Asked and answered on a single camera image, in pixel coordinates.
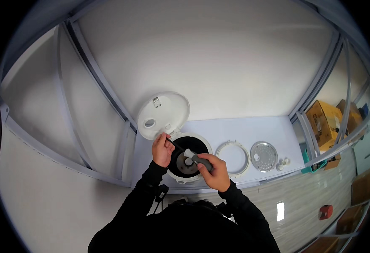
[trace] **teal basket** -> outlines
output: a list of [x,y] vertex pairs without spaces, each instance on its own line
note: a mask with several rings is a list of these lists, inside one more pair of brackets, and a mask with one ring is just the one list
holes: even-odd
[[[303,161],[304,163],[307,163],[309,161],[309,155],[307,154],[307,149],[304,150],[304,153],[303,153]],[[306,167],[304,169],[302,169],[302,174],[306,174],[306,173],[314,173],[316,172],[318,169],[321,169],[322,167],[324,167],[325,165],[327,164],[327,160],[324,160],[324,161],[321,161],[320,162],[320,166],[313,170],[312,166],[309,166],[309,167]]]

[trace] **tiled floor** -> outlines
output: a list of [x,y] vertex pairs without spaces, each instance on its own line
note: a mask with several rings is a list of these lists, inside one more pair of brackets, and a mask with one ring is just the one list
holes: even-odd
[[[243,193],[262,211],[281,252],[294,252],[325,230],[351,202],[351,182],[355,177],[352,149],[341,154],[339,166],[314,174],[300,174],[244,189]],[[167,195],[170,203],[181,195]],[[215,205],[218,194],[191,194],[190,200],[208,199]],[[285,205],[283,220],[277,221],[277,204]],[[333,205],[330,219],[320,221],[319,209]]]

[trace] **rice cooker lid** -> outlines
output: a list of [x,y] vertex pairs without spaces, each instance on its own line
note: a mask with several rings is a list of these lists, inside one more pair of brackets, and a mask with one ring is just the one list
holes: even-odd
[[140,109],[138,131],[149,140],[155,140],[162,132],[172,135],[183,127],[190,112],[189,101],[183,95],[176,92],[155,94]]

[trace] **black inner pot cavity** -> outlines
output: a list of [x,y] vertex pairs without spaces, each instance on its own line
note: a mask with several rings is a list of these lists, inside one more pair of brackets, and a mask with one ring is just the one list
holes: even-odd
[[[195,137],[189,137],[189,136],[186,136],[186,137],[181,137],[181,138],[178,138],[176,140],[173,141],[174,143],[178,144],[180,147],[182,147],[183,149],[190,149],[191,151],[197,153],[197,154],[201,154],[201,153],[209,153],[209,150],[208,148],[206,147],[206,145],[199,139],[195,138]],[[172,155],[171,155],[171,162],[169,163],[168,165],[168,169],[176,176],[180,176],[180,177],[184,177],[184,178],[189,178],[189,177],[193,177],[193,176],[197,176],[200,174],[199,171],[193,173],[193,174],[190,174],[190,175],[186,175],[184,173],[182,173],[181,171],[179,171],[178,167],[176,166],[176,160],[178,158],[178,156],[180,154],[182,154],[183,152],[179,149],[175,149],[173,152],[172,152]]]

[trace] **hand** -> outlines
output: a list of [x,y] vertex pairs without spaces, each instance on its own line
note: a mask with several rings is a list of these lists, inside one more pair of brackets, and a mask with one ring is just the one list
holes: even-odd
[[171,136],[166,133],[158,135],[151,148],[152,160],[164,168],[167,168],[171,162],[172,151],[175,149],[175,146],[167,141],[167,138],[171,138]]
[[198,157],[209,160],[213,165],[213,170],[210,173],[203,164],[198,164],[198,169],[206,184],[219,192],[225,192],[230,187],[226,162],[211,154],[198,154]]

